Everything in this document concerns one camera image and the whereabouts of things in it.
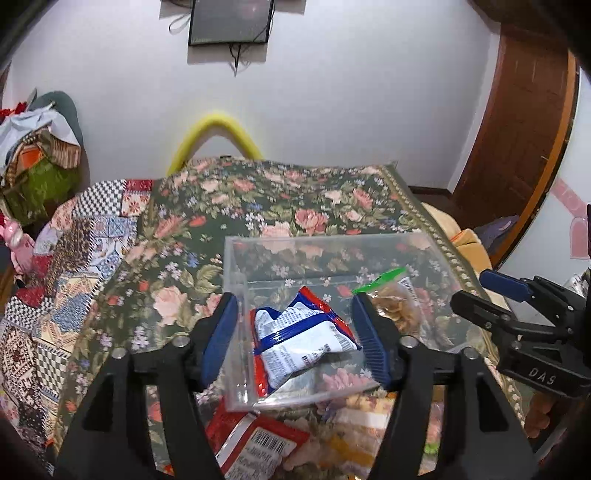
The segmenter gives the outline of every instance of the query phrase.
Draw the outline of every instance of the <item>pink stuffed toy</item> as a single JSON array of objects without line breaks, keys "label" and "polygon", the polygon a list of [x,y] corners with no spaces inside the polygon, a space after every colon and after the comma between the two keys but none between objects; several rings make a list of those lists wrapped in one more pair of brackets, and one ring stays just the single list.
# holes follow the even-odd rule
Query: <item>pink stuffed toy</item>
[{"label": "pink stuffed toy", "polygon": [[22,231],[20,223],[5,217],[1,213],[0,235],[4,238],[6,246],[11,250],[10,258],[14,264],[14,270],[20,275],[29,272],[35,241]]}]

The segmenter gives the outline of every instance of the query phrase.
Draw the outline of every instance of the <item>door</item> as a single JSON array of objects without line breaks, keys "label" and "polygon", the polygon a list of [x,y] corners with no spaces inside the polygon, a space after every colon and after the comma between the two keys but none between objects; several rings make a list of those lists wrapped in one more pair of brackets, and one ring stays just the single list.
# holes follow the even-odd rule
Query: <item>door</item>
[{"label": "door", "polygon": [[491,97],[453,194],[468,226],[524,211],[557,136],[568,59],[557,40],[502,27]]}]

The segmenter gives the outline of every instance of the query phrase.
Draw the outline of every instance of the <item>bolt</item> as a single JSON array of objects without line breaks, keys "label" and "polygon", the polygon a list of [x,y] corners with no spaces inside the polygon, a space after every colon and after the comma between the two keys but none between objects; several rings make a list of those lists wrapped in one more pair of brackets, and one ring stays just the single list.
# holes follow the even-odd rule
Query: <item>bolt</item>
[{"label": "bolt", "polygon": [[400,345],[406,348],[415,348],[418,345],[418,340],[413,336],[407,335],[400,339]]},{"label": "bolt", "polygon": [[464,355],[470,360],[476,360],[479,357],[478,352],[471,346],[464,348]]},{"label": "bolt", "polygon": [[173,345],[179,348],[187,346],[191,340],[187,335],[179,335],[173,338]]},{"label": "bolt", "polygon": [[111,356],[117,360],[121,360],[125,355],[127,355],[127,350],[122,346],[117,347],[111,352]]}]

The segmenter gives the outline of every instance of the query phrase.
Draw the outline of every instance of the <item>yellow arch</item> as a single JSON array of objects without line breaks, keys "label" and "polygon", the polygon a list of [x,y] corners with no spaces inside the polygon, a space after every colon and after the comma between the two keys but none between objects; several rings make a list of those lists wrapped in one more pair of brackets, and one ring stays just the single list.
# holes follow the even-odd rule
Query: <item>yellow arch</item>
[{"label": "yellow arch", "polygon": [[247,158],[251,160],[262,160],[260,150],[238,122],[225,113],[213,112],[207,114],[193,125],[174,155],[173,162],[170,164],[166,175],[173,175],[184,167],[199,137],[213,127],[221,127],[227,130]]}]

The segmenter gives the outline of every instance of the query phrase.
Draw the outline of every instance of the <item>transparent plastic box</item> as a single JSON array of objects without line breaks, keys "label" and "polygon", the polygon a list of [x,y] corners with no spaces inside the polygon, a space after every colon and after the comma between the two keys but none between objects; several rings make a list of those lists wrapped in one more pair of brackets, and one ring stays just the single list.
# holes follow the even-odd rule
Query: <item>transparent plastic box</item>
[{"label": "transparent plastic box", "polygon": [[[436,265],[433,271],[440,276],[439,282],[441,278],[445,280],[443,285],[450,295],[460,290],[441,252],[422,232],[226,237],[223,289],[235,294],[239,302],[239,318],[223,367],[228,409],[303,406],[377,387],[363,351],[331,353],[314,367],[290,378],[271,395],[259,398],[254,381],[250,311],[264,306],[283,310],[299,289],[307,286],[328,302],[355,332],[350,318],[351,291],[397,267],[406,267],[411,281],[415,282],[421,275],[418,265]],[[420,293],[424,296],[425,291],[422,288]],[[437,344],[437,333],[433,332],[435,322],[427,319],[421,325],[421,341],[429,347],[448,350],[465,342],[466,335],[461,333],[459,341]]]}]

